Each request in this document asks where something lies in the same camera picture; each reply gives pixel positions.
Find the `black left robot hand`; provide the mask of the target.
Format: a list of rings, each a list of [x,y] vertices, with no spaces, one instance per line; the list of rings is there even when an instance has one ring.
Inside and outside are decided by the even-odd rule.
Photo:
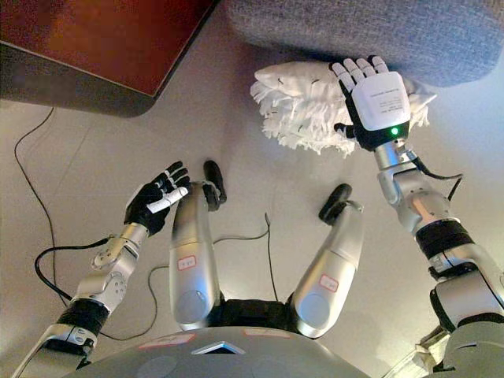
[[[137,190],[126,206],[124,224],[140,224],[149,236],[155,235],[164,227],[171,207],[188,195],[190,185],[183,162],[172,163]]]

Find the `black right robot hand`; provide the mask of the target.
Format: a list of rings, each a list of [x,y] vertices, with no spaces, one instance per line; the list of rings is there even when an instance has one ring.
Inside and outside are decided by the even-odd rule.
[[[346,58],[330,64],[330,69],[350,116],[350,121],[334,125],[336,132],[367,151],[408,136],[410,101],[404,81],[381,57]]]

